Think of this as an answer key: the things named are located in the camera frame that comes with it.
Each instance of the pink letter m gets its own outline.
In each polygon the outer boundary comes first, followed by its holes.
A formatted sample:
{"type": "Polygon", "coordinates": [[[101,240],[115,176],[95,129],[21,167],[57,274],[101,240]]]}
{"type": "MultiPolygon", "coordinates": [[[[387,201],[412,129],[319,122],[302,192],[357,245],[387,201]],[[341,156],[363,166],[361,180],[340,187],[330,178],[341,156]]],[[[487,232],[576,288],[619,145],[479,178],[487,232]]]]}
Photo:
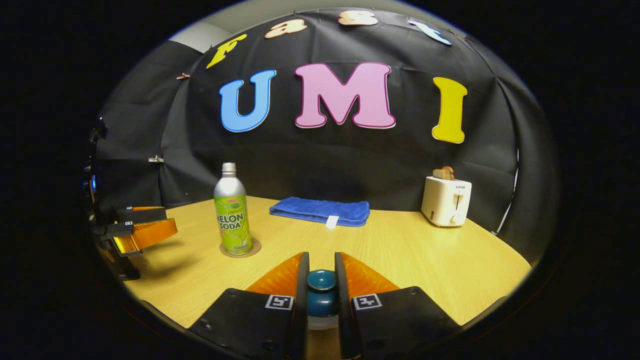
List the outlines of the pink letter m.
{"type": "Polygon", "coordinates": [[[320,98],[333,120],[342,125],[356,98],[360,109],[353,123],[360,127],[388,129],[396,118],[389,113],[387,74],[391,67],[382,63],[361,63],[351,73],[346,84],[323,63],[304,65],[296,69],[302,78],[302,114],[296,118],[299,127],[320,127],[326,117],[320,112],[320,98]]]}

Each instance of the gray wall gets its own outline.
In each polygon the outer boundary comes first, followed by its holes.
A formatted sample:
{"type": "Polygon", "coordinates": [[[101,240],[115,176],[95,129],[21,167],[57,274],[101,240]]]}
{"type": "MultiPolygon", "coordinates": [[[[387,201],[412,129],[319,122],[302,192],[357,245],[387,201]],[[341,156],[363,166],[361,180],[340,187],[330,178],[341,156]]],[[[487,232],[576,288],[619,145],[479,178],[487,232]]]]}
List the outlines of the gray wall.
{"type": "Polygon", "coordinates": [[[185,27],[170,40],[188,45],[193,49],[205,52],[210,46],[216,45],[232,35],[252,28],[261,22],[277,19],[293,13],[294,10],[312,10],[318,8],[354,7],[371,8],[400,13],[425,22],[430,22],[441,28],[449,28],[455,34],[464,37],[466,34],[452,24],[425,12],[420,8],[392,0],[247,0],[229,6],[211,14],[198,22],[185,27]]]}

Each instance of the melon soda bottle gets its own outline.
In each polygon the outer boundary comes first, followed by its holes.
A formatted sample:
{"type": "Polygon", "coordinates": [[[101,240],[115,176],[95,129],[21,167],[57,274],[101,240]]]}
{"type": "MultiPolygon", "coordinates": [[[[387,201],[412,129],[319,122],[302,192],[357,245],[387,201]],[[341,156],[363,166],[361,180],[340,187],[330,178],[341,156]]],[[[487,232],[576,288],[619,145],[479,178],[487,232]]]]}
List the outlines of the melon soda bottle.
{"type": "Polygon", "coordinates": [[[231,255],[246,254],[253,246],[246,208],[246,190],[236,177],[236,163],[222,164],[222,177],[213,191],[220,237],[231,255]]]}

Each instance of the yellow letter f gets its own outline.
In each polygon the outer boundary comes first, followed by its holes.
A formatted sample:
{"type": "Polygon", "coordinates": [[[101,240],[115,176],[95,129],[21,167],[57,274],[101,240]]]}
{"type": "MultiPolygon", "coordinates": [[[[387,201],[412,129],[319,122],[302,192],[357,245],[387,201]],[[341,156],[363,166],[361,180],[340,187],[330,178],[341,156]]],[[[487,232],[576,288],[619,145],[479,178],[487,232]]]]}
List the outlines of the yellow letter f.
{"type": "Polygon", "coordinates": [[[218,51],[213,56],[213,59],[207,65],[207,69],[212,67],[213,65],[221,62],[222,59],[225,58],[225,53],[228,53],[229,51],[233,50],[234,47],[236,47],[236,44],[238,43],[238,41],[240,41],[240,40],[242,40],[244,38],[246,38],[246,34],[242,34],[239,37],[237,37],[235,39],[232,39],[232,40],[229,40],[228,42],[225,42],[224,44],[220,45],[218,47],[218,51]]]}

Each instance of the towel tag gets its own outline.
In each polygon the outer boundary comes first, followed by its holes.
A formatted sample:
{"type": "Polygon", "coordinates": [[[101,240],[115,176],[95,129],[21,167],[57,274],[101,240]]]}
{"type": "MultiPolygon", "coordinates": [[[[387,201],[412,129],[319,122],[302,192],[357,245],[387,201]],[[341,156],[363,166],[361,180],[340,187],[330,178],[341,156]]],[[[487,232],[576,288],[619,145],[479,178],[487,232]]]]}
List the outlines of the towel tag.
{"type": "Polygon", "coordinates": [[[324,225],[324,227],[326,227],[327,229],[335,229],[335,226],[338,224],[338,219],[340,217],[337,217],[335,215],[329,215],[329,217],[326,219],[326,224],[324,225]]]}

